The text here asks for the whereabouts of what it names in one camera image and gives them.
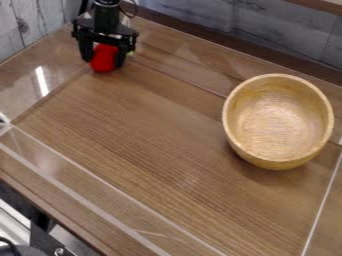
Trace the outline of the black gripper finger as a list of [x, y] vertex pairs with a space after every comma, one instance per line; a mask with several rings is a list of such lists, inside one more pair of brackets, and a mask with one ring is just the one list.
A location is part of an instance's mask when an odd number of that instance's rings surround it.
[[123, 66], [127, 54], [129, 54], [129, 46], [126, 44], [123, 44], [118, 47], [118, 53], [115, 56], [115, 66], [118, 68], [121, 68]]
[[94, 57], [94, 42], [89, 39], [81, 38], [78, 44], [79, 44], [82, 59], [86, 62], [90, 62]]

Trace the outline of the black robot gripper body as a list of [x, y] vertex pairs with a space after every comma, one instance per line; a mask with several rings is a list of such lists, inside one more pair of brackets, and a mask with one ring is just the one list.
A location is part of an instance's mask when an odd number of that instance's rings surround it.
[[81, 50], [91, 50], [95, 43], [137, 48], [139, 32], [123, 24], [121, 15], [127, 16], [122, 9], [123, 0], [93, 0], [94, 8], [90, 18], [79, 16], [73, 21], [71, 35], [77, 39]]

